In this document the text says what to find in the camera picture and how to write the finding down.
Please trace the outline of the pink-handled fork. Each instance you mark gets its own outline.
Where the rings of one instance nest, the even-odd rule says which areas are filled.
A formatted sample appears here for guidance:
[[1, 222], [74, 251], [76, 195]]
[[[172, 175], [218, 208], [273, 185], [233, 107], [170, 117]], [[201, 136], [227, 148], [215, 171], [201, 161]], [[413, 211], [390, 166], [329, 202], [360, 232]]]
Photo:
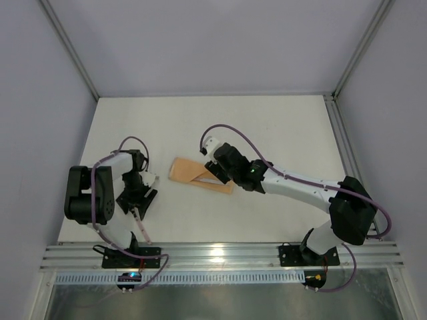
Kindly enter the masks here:
[[150, 239], [150, 237], [149, 237], [149, 235], [148, 235], [145, 227], [143, 226], [142, 220], [140, 219], [139, 212], [137, 211], [137, 209], [136, 208], [132, 208], [131, 209], [131, 214], [133, 215], [133, 217], [135, 219], [135, 222], [136, 222], [139, 230], [141, 231], [141, 234], [143, 235], [143, 238], [144, 238], [145, 242], [148, 245], [151, 245], [152, 241], [151, 241], [151, 239]]

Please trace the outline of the pink-handled table knife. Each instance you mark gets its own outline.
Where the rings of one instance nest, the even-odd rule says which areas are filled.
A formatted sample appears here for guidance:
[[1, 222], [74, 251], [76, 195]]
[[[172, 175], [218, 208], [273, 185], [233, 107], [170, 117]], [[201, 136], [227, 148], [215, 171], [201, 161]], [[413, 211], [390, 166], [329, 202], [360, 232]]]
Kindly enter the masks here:
[[223, 185], [223, 183], [220, 180], [217, 179], [208, 179], [208, 178], [196, 178], [193, 181], [201, 182], [201, 183], [210, 183], [210, 184], [216, 184], [216, 185]]

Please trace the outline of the peach cloth napkin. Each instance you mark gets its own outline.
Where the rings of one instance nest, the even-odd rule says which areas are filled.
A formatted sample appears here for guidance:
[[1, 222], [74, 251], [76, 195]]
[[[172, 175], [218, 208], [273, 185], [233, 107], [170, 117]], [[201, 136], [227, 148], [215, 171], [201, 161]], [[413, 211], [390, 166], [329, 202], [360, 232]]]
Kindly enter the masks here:
[[171, 181], [183, 183], [186, 185], [193, 185], [203, 189], [224, 193], [231, 195], [234, 189], [234, 183], [229, 181], [223, 185], [216, 185], [210, 183], [201, 183], [193, 181], [196, 178], [217, 179], [210, 173], [202, 163], [192, 161], [190, 159], [176, 157], [171, 164], [168, 178]]

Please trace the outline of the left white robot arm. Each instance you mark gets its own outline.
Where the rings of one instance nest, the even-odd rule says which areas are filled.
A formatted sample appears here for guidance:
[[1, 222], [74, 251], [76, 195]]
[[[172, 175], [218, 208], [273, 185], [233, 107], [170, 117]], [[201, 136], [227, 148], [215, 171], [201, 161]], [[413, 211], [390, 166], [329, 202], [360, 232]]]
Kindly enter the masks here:
[[115, 251], [129, 258], [142, 254], [130, 215], [146, 243], [151, 240], [142, 220], [157, 196], [157, 176], [148, 171], [149, 159], [138, 149], [115, 151], [92, 167], [73, 166], [67, 178], [64, 214], [94, 230]]

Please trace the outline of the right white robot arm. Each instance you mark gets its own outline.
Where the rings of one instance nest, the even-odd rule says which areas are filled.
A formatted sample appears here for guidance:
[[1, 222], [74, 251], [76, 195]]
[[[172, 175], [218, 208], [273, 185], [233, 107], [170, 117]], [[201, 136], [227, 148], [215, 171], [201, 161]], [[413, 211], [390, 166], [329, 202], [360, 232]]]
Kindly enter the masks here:
[[200, 151], [209, 159], [205, 168], [222, 183], [233, 181], [246, 191], [289, 197], [329, 215], [329, 221], [310, 229], [300, 243], [308, 265], [320, 264], [341, 243], [364, 244], [377, 210], [356, 178], [323, 182], [292, 175], [271, 162], [250, 161], [234, 146], [213, 137], [201, 144]]

